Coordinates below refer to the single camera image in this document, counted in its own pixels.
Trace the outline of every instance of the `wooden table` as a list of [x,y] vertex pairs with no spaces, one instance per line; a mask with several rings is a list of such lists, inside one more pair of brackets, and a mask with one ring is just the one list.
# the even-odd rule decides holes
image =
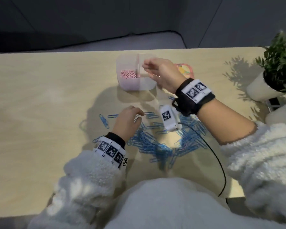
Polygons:
[[[217,98],[240,114],[263,119],[266,108],[244,94],[261,68],[253,59],[263,49],[180,49],[139,51],[153,53],[174,63],[193,67],[196,78]],[[0,217],[39,213],[63,173],[65,162],[77,156],[89,139],[106,134],[99,114],[118,114],[134,105],[157,112],[169,104],[168,94],[127,93],[118,87],[115,61],[127,51],[0,54]],[[79,128],[87,119],[87,133]],[[110,128],[114,119],[108,119]],[[176,133],[158,140],[173,146]],[[224,163],[217,142],[206,140]],[[127,148],[127,185],[157,177],[184,177],[215,193],[223,186],[221,169],[210,150],[198,149],[178,158],[172,169],[161,171],[150,155]],[[228,177],[223,196],[243,196],[241,187]]]

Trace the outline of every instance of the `white electronic device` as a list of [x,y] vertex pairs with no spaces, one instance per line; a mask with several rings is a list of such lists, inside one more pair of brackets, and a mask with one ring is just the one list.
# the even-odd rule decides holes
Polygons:
[[178,129],[182,129],[182,124],[179,124],[179,112],[176,108],[172,107],[171,105],[164,105],[160,107],[160,114],[163,120],[164,128],[169,131],[173,132]]

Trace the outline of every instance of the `flower pot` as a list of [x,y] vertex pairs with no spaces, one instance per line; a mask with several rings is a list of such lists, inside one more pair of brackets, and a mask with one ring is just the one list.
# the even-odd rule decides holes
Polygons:
[[272,125],[276,123],[286,124],[286,105],[278,108],[277,110],[269,113],[266,116],[266,124]]
[[247,94],[252,100],[265,101],[284,95],[283,92],[279,92],[274,88],[271,88],[274,85],[270,84],[270,80],[266,82],[264,77],[264,72],[261,72],[247,87]]

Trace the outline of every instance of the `fuzzy white sleeve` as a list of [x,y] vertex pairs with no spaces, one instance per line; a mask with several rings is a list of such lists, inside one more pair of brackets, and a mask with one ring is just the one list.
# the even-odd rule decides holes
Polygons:
[[286,223],[286,125],[256,124],[253,135],[221,149],[228,157],[229,175],[243,187],[247,206]]
[[33,218],[28,229],[86,229],[98,208],[106,207],[121,171],[98,153],[82,151],[64,166],[65,176],[55,187],[52,204]]

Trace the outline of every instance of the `translucent container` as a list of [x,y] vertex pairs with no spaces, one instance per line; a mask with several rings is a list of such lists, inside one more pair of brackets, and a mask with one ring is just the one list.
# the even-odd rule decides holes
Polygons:
[[156,57],[153,54],[124,54],[120,55],[116,60],[116,75],[119,85],[125,91],[146,91],[152,90],[156,86],[156,82],[149,77],[138,77],[125,79],[121,76],[123,70],[133,70],[139,74],[140,66],[145,59]]

